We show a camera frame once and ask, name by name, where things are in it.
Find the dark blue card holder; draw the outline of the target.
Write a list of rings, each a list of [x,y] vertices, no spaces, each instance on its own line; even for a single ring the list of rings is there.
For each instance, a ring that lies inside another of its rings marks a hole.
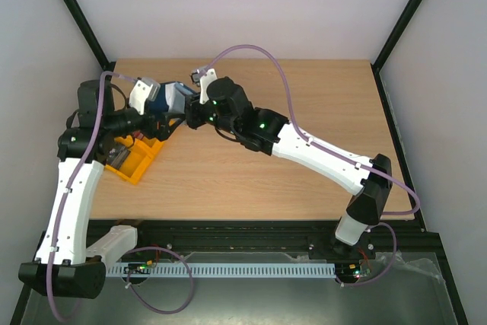
[[[178,81],[160,83],[159,91],[153,101],[148,102],[150,113],[184,113],[186,96],[196,91]]]

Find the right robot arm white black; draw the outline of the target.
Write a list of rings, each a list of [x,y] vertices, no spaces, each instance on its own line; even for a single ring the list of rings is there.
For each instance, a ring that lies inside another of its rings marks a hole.
[[[380,221],[392,183],[390,159],[354,155],[300,130],[288,117],[254,107],[243,88],[213,71],[194,72],[200,89],[185,102],[186,122],[192,129],[209,124],[224,138],[248,150],[284,158],[339,184],[352,197],[336,226],[330,249],[342,258],[357,249],[365,231]]]

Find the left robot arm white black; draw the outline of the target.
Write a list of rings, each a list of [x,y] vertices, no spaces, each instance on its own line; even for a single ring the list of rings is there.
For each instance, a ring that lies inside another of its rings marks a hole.
[[[18,278],[41,295],[96,298],[106,271],[137,243],[137,231],[122,225],[87,246],[91,206],[115,140],[141,132],[167,140],[184,121],[185,98],[193,90],[180,82],[136,81],[126,105],[116,110],[113,84],[84,81],[78,95],[78,126],[58,140],[59,175],[48,228],[33,261],[22,263]]]

